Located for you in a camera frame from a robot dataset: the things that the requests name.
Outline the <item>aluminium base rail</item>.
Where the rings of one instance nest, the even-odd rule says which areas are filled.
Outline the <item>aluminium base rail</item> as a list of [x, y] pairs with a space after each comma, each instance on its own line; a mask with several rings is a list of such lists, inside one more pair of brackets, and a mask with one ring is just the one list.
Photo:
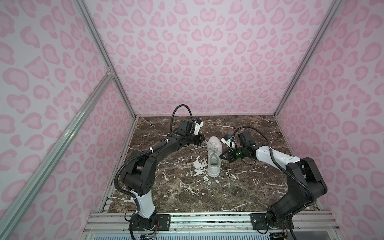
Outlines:
[[[291, 240], [290, 230], [253, 230], [252, 212], [167, 213], [169, 231], [129, 231], [130, 214], [91, 214], [82, 240]], [[329, 211], [304, 211], [292, 219], [299, 240], [342, 240], [341, 228]]]

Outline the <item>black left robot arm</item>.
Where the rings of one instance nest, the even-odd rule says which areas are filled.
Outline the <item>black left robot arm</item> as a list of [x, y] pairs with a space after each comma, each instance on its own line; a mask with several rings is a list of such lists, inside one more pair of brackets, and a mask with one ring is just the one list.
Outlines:
[[182, 120], [180, 126], [172, 130], [161, 142], [148, 150], [135, 150], [124, 163], [114, 178], [115, 189], [131, 196], [137, 211], [131, 223], [138, 223], [145, 229], [152, 229], [156, 224], [157, 210], [153, 204], [152, 187], [158, 164], [168, 155], [189, 145], [200, 146], [205, 137], [200, 133], [204, 125], [201, 119]]

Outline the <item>aluminium diagonal frame strut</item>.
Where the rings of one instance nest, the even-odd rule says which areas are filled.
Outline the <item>aluminium diagonal frame strut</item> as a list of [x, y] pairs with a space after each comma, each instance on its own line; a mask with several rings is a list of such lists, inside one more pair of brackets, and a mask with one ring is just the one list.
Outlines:
[[104, 76], [103, 80], [51, 148], [51, 151], [43, 159], [35, 173], [22, 188], [17, 198], [12, 202], [1, 219], [2, 240], [7, 240], [11, 236], [113, 79], [114, 74], [112, 73], [107, 73]]

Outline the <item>white sneaker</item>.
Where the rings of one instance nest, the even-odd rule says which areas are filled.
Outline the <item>white sneaker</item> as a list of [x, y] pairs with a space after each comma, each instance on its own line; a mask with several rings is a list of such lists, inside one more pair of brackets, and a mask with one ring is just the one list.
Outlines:
[[221, 171], [221, 158], [223, 153], [222, 142], [218, 137], [212, 136], [208, 140], [208, 175], [216, 178]]

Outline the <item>left corner frame post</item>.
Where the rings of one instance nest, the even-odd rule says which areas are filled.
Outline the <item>left corner frame post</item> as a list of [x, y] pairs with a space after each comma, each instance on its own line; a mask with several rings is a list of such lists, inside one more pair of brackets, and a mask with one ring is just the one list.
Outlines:
[[120, 78], [118, 77], [118, 74], [115, 70], [115, 67], [114, 67], [112, 61], [111, 61], [111, 58], [109, 57], [109, 55], [107, 53], [107, 49], [106, 49], [106, 47], [102, 41], [102, 38], [101, 38], [97, 28], [96, 28], [96, 24], [93, 21], [93, 18], [91, 16], [91, 13], [90, 13], [88, 7], [87, 7], [86, 2], [83, 0], [74, 0], [74, 4], [76, 5], [78, 12], [81, 15], [81, 18], [84, 21], [85, 26], [88, 29], [88, 31], [89, 31], [92, 39], [93, 39], [93, 42], [95, 43], [95, 46], [98, 49], [100, 56], [105, 63], [105, 66], [107, 67], [109, 72], [113, 75], [114, 83], [117, 86], [121, 97], [123, 98], [123, 102], [126, 105], [128, 111], [130, 113], [130, 116], [133, 119], [136, 119], [137, 116], [133, 110], [131, 103], [129, 102], [128, 96], [127, 96], [127, 94], [123, 88], [123, 84], [121, 83]]

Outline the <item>right corner frame post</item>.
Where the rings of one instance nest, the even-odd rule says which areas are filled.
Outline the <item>right corner frame post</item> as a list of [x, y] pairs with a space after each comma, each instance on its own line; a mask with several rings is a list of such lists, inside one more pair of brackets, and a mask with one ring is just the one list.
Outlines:
[[302, 60], [300, 61], [300, 64], [299, 64], [296, 72], [294, 73], [292, 80], [290, 81], [290, 83], [289, 83], [289, 85], [288, 85], [288, 87], [287, 87], [275, 113], [274, 113], [274, 117], [276, 119], [277, 119], [278, 115], [283, 111], [283, 107], [286, 104], [286, 102], [288, 101], [289, 96], [293, 92], [293, 90], [294, 90], [296, 84], [298, 83], [298, 81], [300, 80], [305, 68], [307, 67], [307, 65], [311, 61], [311, 58], [313, 57], [318, 46], [320, 45], [322, 38], [326, 35], [328, 29], [332, 25], [334, 19], [337, 17], [338, 12], [342, 8], [343, 4], [344, 4], [344, 1], [342, 1], [342, 0], [332, 1], [327, 13], [325, 14], [324, 19], [322, 20], [320, 26], [318, 27], [318, 30], [315, 33], [313, 39], [310, 41], [309, 47], [308, 47], [306, 53], [304, 54]]

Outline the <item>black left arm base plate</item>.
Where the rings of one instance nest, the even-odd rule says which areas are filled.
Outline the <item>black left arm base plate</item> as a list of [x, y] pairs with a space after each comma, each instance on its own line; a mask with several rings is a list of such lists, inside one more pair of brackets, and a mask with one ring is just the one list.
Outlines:
[[130, 219], [130, 229], [132, 231], [169, 231], [171, 224], [171, 215], [155, 214], [149, 219], [134, 214]]

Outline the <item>corner frame post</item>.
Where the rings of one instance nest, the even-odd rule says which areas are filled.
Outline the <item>corner frame post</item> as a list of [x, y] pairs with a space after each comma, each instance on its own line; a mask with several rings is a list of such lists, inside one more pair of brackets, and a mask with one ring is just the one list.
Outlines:
[[106, 49], [106, 47], [102, 41], [102, 38], [101, 38], [97, 28], [96, 28], [96, 24], [93, 21], [93, 18], [91, 16], [91, 13], [90, 13], [88, 7], [87, 7], [86, 2], [83, 0], [74, 0], [74, 4], [76, 5], [78, 12], [81, 15], [81, 18], [84, 21], [85, 26], [88, 29], [88, 31], [89, 31], [92, 39], [93, 39], [93, 42], [95, 43], [95, 46], [98, 49], [100, 56], [105, 63], [105, 66], [107, 67], [109, 72], [113, 75], [114, 83], [117, 86], [121, 97], [123, 98], [123, 102], [126, 105], [128, 111], [130, 113], [130, 116], [133, 119], [136, 119], [137, 116], [133, 110], [131, 103], [129, 102], [128, 96], [127, 96], [127, 94], [123, 88], [123, 84], [121, 83], [120, 78], [118, 77], [118, 74], [115, 70], [115, 67], [114, 67], [112, 61], [111, 61], [111, 58], [109, 57], [109, 55], [107, 53], [107, 49]]
[[332, 1], [327, 13], [325, 14], [324, 19], [322, 20], [320, 26], [318, 27], [318, 30], [315, 33], [313, 39], [310, 41], [309, 47], [308, 47], [306, 53], [304, 54], [302, 60], [300, 61], [300, 64], [299, 64], [296, 72], [294, 73], [292, 80], [290, 81], [290, 83], [289, 83], [289, 85], [288, 85], [288, 87], [287, 87], [275, 113], [274, 113], [274, 117], [276, 119], [277, 119], [278, 115], [283, 111], [283, 107], [286, 104], [286, 102], [288, 101], [289, 96], [293, 92], [293, 90], [294, 90], [296, 84], [298, 83], [298, 81], [300, 80], [305, 68], [307, 67], [307, 65], [311, 61], [311, 58], [313, 57], [318, 46], [320, 45], [322, 38], [326, 35], [328, 29], [332, 25], [334, 19], [337, 17], [338, 12], [342, 8], [343, 4], [344, 4], [344, 1], [342, 1], [342, 0]]

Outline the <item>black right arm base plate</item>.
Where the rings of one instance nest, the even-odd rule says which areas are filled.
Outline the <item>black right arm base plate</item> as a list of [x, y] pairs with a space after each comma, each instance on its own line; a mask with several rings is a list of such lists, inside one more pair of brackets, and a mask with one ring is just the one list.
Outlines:
[[283, 229], [294, 229], [293, 223], [289, 223], [288, 218], [279, 219], [272, 213], [251, 213], [251, 224], [253, 230], [258, 231], [271, 231], [271, 230], [283, 230]]

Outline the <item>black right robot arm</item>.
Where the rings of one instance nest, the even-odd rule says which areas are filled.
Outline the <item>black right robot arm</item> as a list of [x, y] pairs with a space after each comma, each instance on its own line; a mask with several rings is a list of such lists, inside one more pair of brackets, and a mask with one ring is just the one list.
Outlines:
[[251, 158], [266, 163], [287, 176], [287, 193], [267, 208], [265, 221], [268, 227], [280, 227], [295, 214], [316, 204], [317, 199], [328, 192], [325, 180], [313, 159], [293, 157], [276, 151], [269, 140], [266, 140], [266, 145], [257, 144], [250, 132], [240, 133], [238, 137], [239, 144], [235, 142], [233, 135], [221, 139], [229, 147], [221, 154], [221, 159], [234, 162]]

